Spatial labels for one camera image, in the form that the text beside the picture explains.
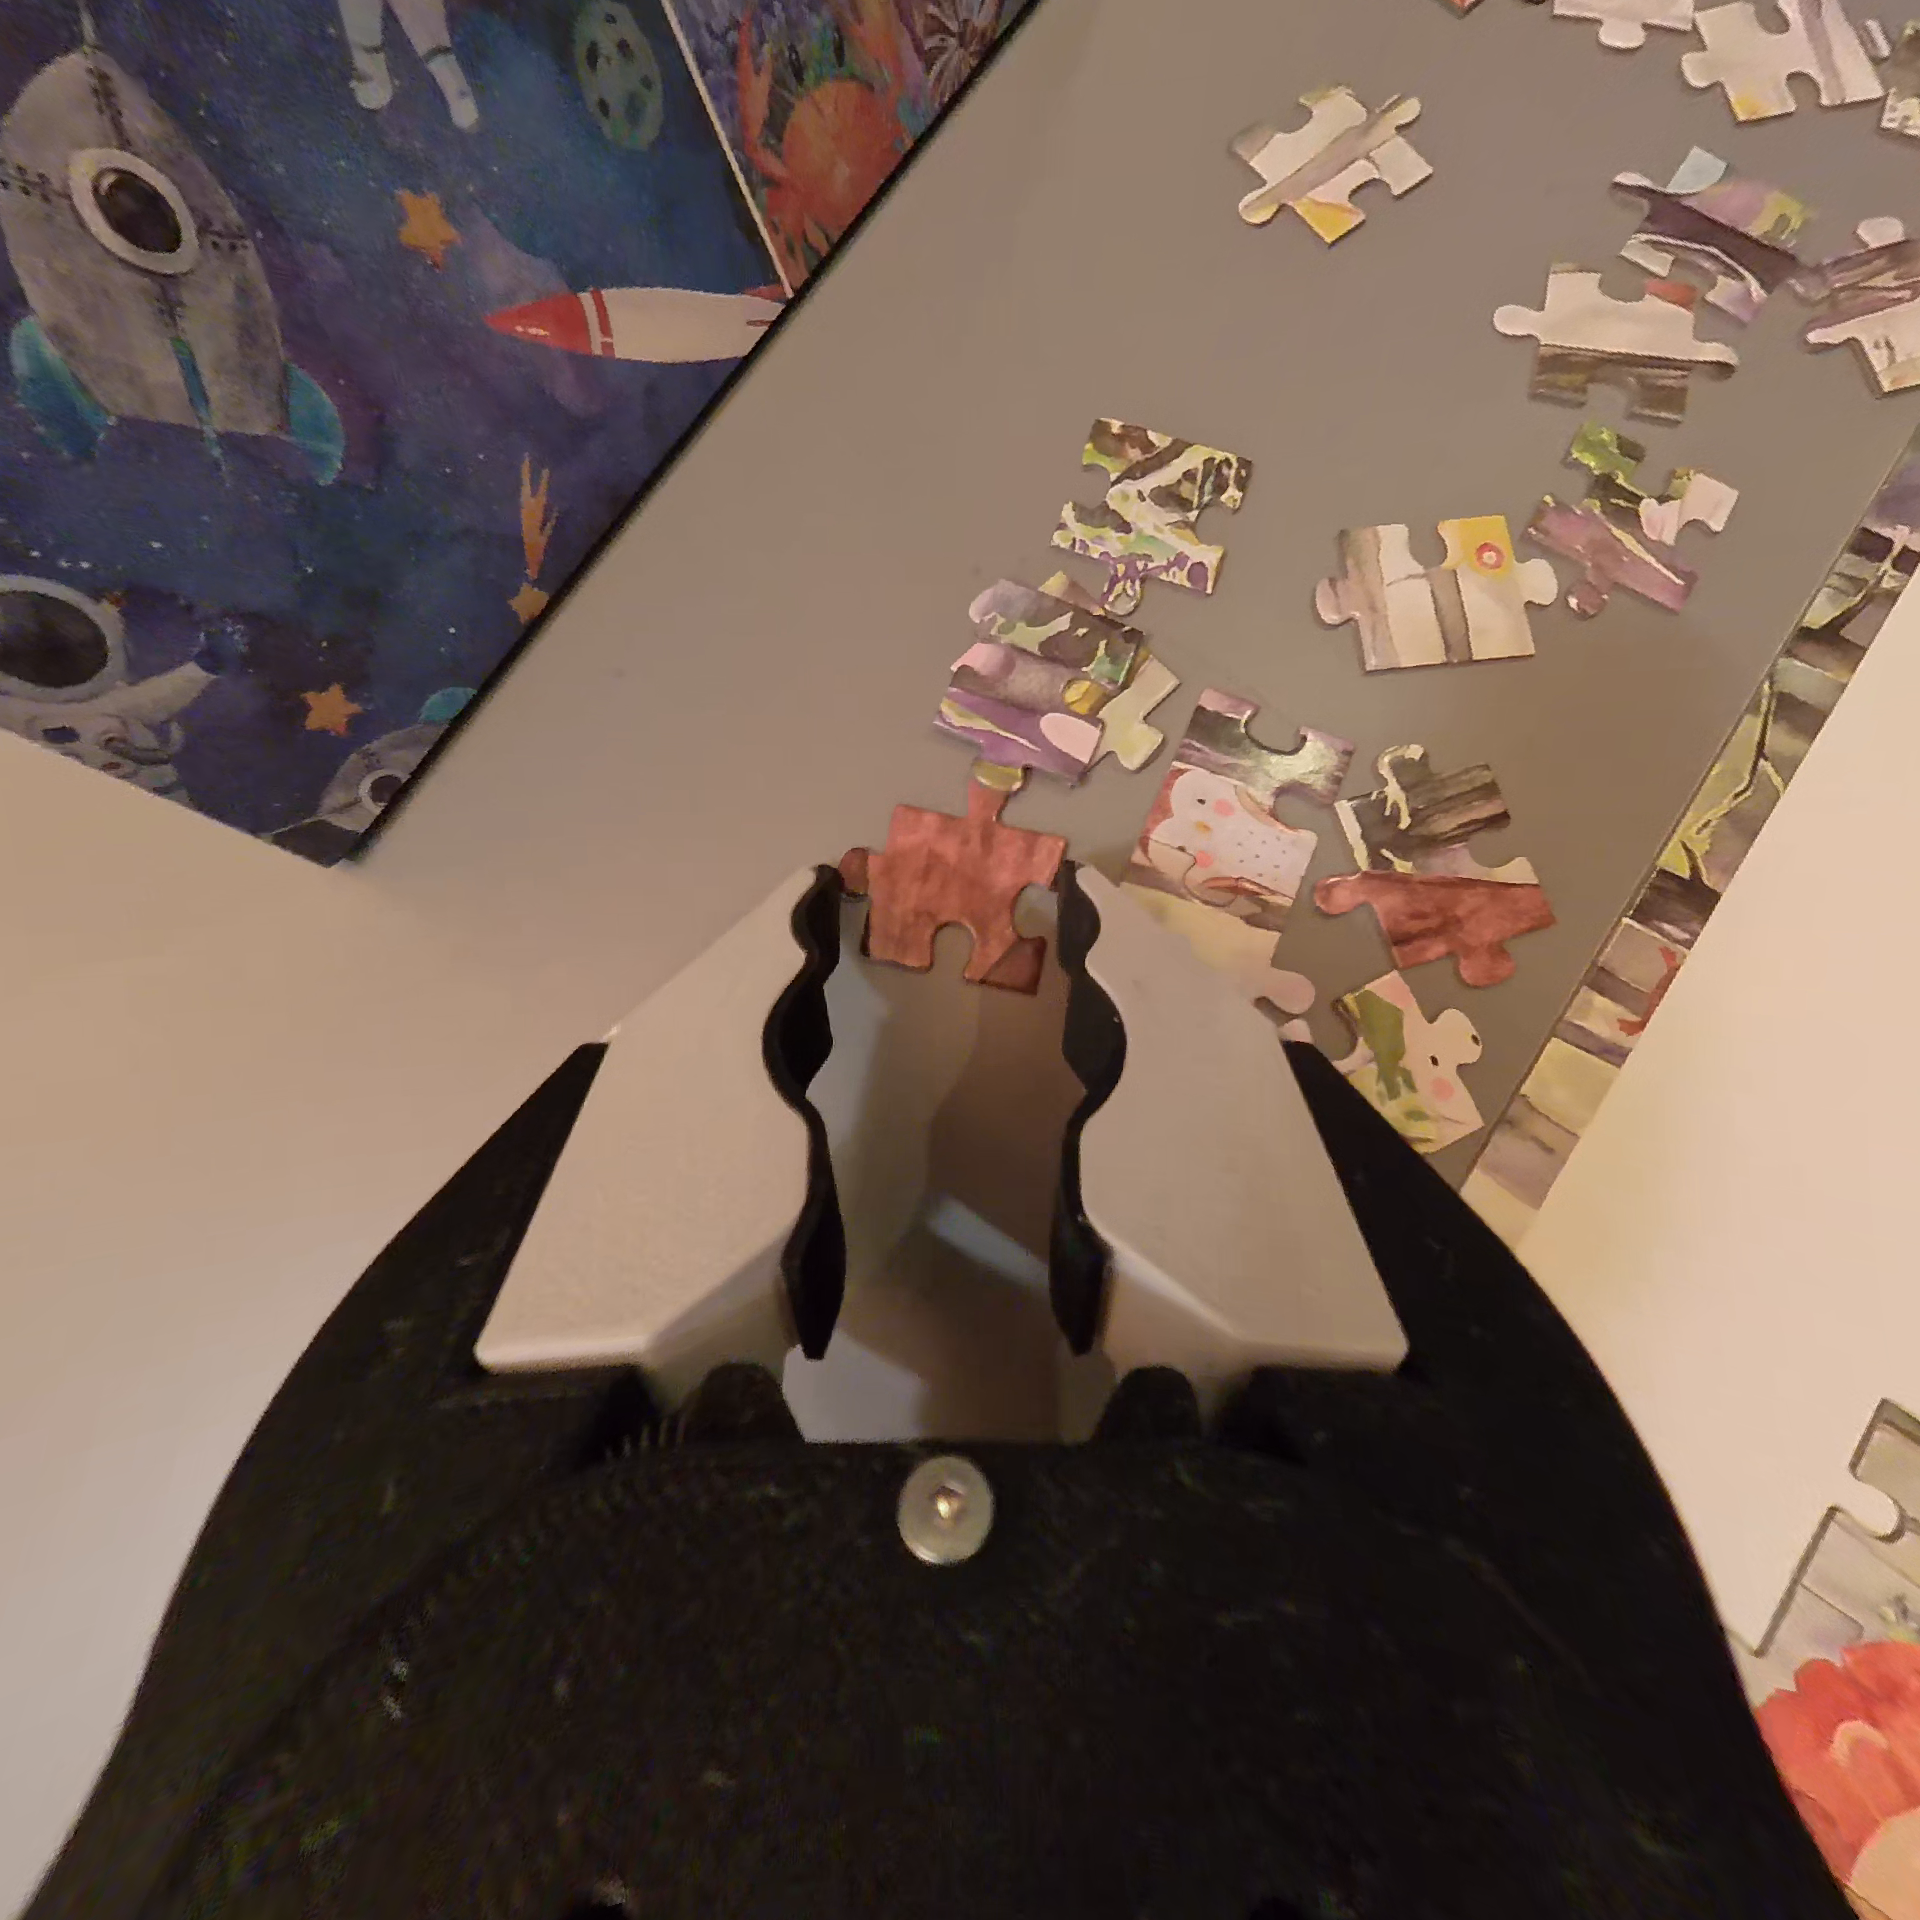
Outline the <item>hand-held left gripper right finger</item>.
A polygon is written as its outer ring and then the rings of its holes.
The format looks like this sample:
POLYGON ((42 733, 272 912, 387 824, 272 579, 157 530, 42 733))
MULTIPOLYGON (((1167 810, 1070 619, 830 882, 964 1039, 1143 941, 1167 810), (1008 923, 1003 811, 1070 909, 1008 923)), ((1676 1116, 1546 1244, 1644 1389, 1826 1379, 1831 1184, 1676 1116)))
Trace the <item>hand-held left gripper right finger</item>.
POLYGON ((1393 1370, 1406 1335, 1279 1029, 1089 866, 1059 884, 1048 1242, 1073 1357, 1124 1374, 1393 1370))

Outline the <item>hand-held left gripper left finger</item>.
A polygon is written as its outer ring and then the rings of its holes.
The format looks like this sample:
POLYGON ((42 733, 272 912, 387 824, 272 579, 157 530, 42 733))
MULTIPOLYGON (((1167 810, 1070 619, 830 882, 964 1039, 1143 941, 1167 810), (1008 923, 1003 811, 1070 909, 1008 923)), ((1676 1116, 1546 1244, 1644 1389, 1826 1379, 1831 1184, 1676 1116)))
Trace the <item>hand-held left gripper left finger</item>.
POLYGON ((824 1357, 846 1295, 827 983, 844 887, 802 867, 607 1036, 477 1362, 703 1376, 824 1357))

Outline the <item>plain brown puzzle piece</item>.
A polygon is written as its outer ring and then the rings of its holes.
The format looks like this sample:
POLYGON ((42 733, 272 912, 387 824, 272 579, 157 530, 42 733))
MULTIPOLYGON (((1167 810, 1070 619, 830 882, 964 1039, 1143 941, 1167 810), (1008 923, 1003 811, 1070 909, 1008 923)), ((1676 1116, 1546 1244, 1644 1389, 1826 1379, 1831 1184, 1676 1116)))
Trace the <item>plain brown puzzle piece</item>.
POLYGON ((1017 925, 1028 887, 1053 887, 1067 840, 1002 820, 1013 787, 972 776, 959 814, 896 803, 880 847, 852 845, 837 860, 847 894, 867 900, 863 955, 909 971, 929 971, 944 926, 970 940, 964 969, 972 984, 1008 993, 1040 991, 1046 944, 1017 925))

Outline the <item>printed frame puzzle tray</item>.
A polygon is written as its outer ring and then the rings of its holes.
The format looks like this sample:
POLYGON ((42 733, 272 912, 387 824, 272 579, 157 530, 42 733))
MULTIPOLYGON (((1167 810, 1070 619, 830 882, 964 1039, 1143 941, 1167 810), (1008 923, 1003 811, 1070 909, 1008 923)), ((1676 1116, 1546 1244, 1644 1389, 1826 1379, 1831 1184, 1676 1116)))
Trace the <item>printed frame puzzle tray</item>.
POLYGON ((1641 1429, 1752 1714, 1882 1399, 1917 1412, 1916 438, 1798 613, 1463 1197, 1641 1429))

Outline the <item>scattered loose puzzle pieces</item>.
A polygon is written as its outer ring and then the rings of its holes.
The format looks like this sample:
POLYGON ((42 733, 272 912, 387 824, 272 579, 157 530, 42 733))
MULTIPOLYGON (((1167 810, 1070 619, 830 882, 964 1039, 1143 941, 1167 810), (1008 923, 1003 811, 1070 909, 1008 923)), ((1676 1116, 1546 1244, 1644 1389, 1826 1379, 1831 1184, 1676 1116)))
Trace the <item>scattered loose puzzle pieces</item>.
MULTIPOLYGON (((1639 49, 1648 31, 1690 31, 1682 58, 1691 87, 1720 87, 1740 124, 1794 108, 1789 82, 1811 80, 1823 108, 1880 104, 1896 47, 1846 4, 1552 4, 1555 16, 1596 27, 1600 45, 1639 49)), ((1533 394, 1584 403, 1615 381, 1634 420, 1684 420, 1690 381, 1722 378, 1739 356, 1697 332, 1697 310, 1749 323, 1781 285, 1804 292, 1820 270, 1794 250, 1810 219, 1794 193, 1693 150, 1666 182, 1624 173, 1614 188, 1642 217, 1621 257, 1642 274, 1634 298, 1606 292, 1596 269, 1555 264, 1534 304, 1505 303, 1493 329, 1534 347, 1533 394)), ((1588 495, 1546 497, 1517 551, 1505 516, 1451 516, 1436 525, 1442 559, 1428 565, 1405 525, 1337 534, 1337 562, 1314 581, 1313 616, 1351 628, 1363 673, 1468 666, 1533 658, 1533 611, 1563 603, 1579 618, 1605 611, 1621 591, 1680 611, 1693 574, 1674 553, 1691 525, 1720 533, 1739 492, 1676 467, 1665 487, 1639 482, 1644 446, 1598 421, 1575 432, 1569 460, 1588 495)), ((951 669, 935 725, 966 743, 972 776, 1002 793, 1031 771, 1080 781, 1106 753, 1140 764, 1159 743, 1146 723, 1171 673, 1133 626, 1151 584, 1213 593, 1223 547, 1201 517, 1244 503, 1252 462, 1230 450, 1137 421, 1090 421, 1080 462, 1101 476, 1095 501, 1062 506, 1053 543, 1099 567, 1098 589, 1067 577, 1031 589, 998 581, 970 607, 974 642, 951 669)), ((1544 889, 1523 858, 1487 867, 1477 834, 1505 829, 1507 807, 1487 764, 1445 777, 1416 745, 1379 759, 1379 789, 1342 799, 1355 745, 1307 728, 1272 753, 1248 730, 1252 707, 1226 692, 1197 697, 1186 734, 1137 840, 1129 887, 1204 956, 1230 966, 1252 1001, 1280 1004, 1269 966, 1314 835, 1276 817, 1285 797, 1338 811, 1352 869, 1314 884, 1317 909, 1340 917, 1366 903, 1391 968, 1340 998, 1351 1054, 1340 1071, 1420 1153, 1433 1154, 1481 1127, 1462 1071, 1479 1039, 1459 1012, 1428 1021, 1406 971, 1448 960, 1465 989, 1512 976, 1510 944, 1554 925, 1544 889)))

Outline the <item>assembled grey puzzle section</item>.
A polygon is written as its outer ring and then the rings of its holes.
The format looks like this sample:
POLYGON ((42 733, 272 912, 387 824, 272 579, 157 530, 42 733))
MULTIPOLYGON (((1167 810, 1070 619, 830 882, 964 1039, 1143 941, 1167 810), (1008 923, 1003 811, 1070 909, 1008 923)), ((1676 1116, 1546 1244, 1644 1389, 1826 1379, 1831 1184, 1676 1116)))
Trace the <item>assembled grey puzzle section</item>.
POLYGON ((1855 1644, 1917 1644, 1916 1414, 1882 1399, 1849 1474, 1889 1501, 1892 1522, 1874 1529, 1840 1506, 1829 1509, 1757 1644, 1762 1669, 1784 1679, 1855 1644))

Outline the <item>illustrated puzzle box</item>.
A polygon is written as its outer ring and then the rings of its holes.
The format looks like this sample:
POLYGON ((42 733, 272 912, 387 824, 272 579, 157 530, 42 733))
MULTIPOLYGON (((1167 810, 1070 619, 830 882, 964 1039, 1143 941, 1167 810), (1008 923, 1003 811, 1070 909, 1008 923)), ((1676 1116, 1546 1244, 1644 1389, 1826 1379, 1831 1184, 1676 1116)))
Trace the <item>illustrated puzzle box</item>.
POLYGON ((4 730, 348 858, 1028 11, 4 4, 4 730))

